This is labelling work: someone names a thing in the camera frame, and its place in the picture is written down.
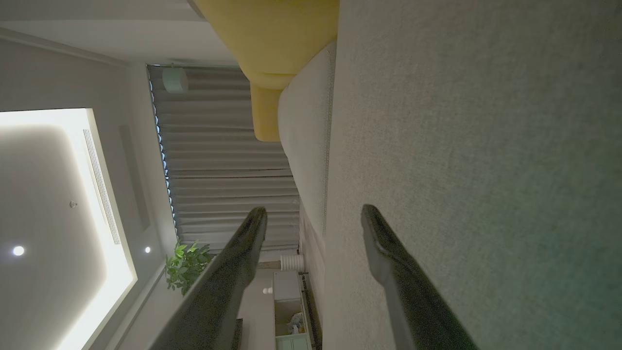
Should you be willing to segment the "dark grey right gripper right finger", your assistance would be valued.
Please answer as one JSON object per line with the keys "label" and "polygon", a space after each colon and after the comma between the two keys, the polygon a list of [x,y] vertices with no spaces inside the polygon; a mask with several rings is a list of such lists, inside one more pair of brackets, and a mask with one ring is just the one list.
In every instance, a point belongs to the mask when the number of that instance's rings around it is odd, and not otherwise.
{"label": "dark grey right gripper right finger", "polygon": [[371,274],[382,286],[397,350],[479,350],[378,208],[361,211]]}

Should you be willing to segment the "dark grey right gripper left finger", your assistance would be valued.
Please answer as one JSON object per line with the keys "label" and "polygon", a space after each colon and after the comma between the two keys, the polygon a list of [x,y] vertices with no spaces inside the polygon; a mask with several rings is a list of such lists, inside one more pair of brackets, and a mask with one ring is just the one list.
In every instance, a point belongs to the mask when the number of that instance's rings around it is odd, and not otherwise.
{"label": "dark grey right gripper left finger", "polygon": [[233,350],[240,304],[256,275],[266,228],[266,209],[253,208],[196,279],[151,350]]}

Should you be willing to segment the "green potted plant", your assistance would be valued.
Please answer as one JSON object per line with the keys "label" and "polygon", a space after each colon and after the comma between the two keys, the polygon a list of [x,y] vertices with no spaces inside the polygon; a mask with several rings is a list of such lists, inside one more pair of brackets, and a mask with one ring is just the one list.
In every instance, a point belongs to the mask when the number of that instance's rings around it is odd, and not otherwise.
{"label": "green potted plant", "polygon": [[200,245],[198,241],[187,245],[178,241],[173,254],[165,259],[168,288],[179,290],[185,296],[214,257],[209,245]]}

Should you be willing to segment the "light grey low cabinet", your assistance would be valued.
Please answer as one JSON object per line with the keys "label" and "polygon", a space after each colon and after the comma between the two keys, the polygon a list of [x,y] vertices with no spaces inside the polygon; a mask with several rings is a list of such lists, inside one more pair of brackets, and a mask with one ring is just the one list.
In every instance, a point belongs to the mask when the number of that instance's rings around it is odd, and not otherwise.
{"label": "light grey low cabinet", "polygon": [[276,350],[314,350],[302,275],[274,272],[272,295]]}

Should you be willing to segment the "white ribbed cylinder appliance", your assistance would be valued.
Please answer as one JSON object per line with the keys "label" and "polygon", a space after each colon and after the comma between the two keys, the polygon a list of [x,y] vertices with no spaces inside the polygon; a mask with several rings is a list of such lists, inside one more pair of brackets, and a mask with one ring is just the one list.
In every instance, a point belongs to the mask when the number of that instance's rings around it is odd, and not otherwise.
{"label": "white ribbed cylinder appliance", "polygon": [[305,257],[302,254],[280,255],[280,270],[283,272],[306,273]]}

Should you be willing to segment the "grey pleated curtain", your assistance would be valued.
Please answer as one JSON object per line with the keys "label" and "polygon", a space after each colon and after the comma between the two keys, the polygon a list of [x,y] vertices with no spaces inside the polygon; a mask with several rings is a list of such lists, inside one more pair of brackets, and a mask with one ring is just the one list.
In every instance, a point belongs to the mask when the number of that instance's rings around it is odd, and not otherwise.
{"label": "grey pleated curtain", "polygon": [[247,213],[267,210],[264,252],[297,250],[299,195],[279,142],[257,140],[250,84],[238,67],[148,66],[165,182],[178,241],[224,248]]}

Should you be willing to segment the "large grey sofa chaise cushion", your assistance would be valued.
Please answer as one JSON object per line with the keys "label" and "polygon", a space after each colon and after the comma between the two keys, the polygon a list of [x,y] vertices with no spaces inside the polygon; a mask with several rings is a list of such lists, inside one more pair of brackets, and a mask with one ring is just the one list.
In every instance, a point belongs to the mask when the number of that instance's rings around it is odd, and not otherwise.
{"label": "large grey sofa chaise cushion", "polygon": [[341,0],[324,350],[396,350],[376,206],[480,350],[622,350],[622,0]]}

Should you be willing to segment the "grey sofa seat cushion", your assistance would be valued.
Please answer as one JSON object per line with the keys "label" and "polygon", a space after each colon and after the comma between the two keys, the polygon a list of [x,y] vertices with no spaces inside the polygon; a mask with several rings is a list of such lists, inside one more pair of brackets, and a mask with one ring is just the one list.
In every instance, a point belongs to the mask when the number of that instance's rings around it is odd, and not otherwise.
{"label": "grey sofa seat cushion", "polygon": [[280,142],[305,213],[319,235],[324,235],[327,213],[335,62],[333,41],[290,81],[277,109]]}

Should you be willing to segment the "pale cylindrical ceiling fixture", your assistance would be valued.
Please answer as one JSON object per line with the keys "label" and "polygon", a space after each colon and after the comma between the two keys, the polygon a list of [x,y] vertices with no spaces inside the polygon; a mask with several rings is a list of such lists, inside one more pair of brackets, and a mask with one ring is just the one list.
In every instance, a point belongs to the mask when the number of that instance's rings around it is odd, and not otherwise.
{"label": "pale cylindrical ceiling fixture", "polygon": [[185,94],[188,91],[188,78],[183,67],[171,66],[162,68],[164,88],[171,94]]}

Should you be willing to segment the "wide yellow sofa back cushion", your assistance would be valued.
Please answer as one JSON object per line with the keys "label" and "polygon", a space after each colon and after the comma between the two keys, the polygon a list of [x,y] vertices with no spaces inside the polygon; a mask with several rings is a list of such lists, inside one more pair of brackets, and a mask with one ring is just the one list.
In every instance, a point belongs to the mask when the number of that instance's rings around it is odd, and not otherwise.
{"label": "wide yellow sofa back cushion", "polygon": [[251,84],[284,89],[336,40],[340,0],[194,0]]}

